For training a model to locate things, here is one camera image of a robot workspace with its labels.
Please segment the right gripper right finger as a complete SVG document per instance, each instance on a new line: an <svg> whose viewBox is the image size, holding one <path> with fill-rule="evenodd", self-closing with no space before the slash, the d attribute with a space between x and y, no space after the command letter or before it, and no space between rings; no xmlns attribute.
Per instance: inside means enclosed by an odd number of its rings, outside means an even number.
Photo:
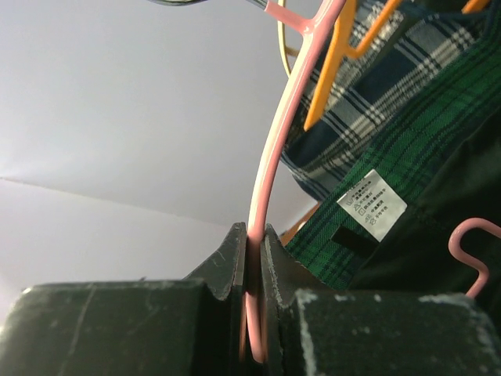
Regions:
<svg viewBox="0 0 501 376"><path fill-rule="evenodd" d="M266 375L497 375L493 322L461 294L336 291L261 242Z"/></svg>

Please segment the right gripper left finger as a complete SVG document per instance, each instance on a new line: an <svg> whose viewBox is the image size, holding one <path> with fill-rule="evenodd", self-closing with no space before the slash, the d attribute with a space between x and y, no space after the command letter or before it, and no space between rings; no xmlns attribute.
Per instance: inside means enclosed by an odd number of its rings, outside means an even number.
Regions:
<svg viewBox="0 0 501 376"><path fill-rule="evenodd" d="M181 280L43 284L1 329L4 375L243 375L246 226Z"/></svg>

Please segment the green plaid skirt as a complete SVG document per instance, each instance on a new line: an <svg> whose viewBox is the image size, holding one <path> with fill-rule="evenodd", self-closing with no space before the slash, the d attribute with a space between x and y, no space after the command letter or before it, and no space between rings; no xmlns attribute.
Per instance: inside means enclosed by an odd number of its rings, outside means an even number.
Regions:
<svg viewBox="0 0 501 376"><path fill-rule="evenodd" d="M368 237L337 200L375 170L406 204L412 204L451 152L500 106L500 15L415 94L378 132L344 180L325 199L286 250L324 284L345 289L363 255L337 243L342 227Z"/></svg>

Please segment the orange hanger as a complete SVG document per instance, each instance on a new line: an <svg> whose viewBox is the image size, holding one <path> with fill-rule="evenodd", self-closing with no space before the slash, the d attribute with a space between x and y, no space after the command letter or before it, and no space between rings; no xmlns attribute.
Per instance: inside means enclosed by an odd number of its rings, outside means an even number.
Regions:
<svg viewBox="0 0 501 376"><path fill-rule="evenodd" d="M346 3L334 27L333 34L326 40L321 53L326 60L319 74L319 83L312 95L305 128L310 129L318 121L326 108L330 88L334 83L341 61L345 57L359 58L375 40L389 20L390 15L404 1L349 1ZM462 13L470 14L479 11Z"/></svg>

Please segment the navy white plaid skirt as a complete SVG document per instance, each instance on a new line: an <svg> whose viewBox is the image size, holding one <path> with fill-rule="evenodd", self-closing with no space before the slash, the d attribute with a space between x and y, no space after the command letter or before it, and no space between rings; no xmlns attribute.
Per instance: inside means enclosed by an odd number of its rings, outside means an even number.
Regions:
<svg viewBox="0 0 501 376"><path fill-rule="evenodd" d="M312 70L282 162L300 188L324 201L386 127L436 118L455 130L500 105L500 4L464 14L461 1L404 1L359 58L345 57L326 108L305 128L326 60Z"/></svg>

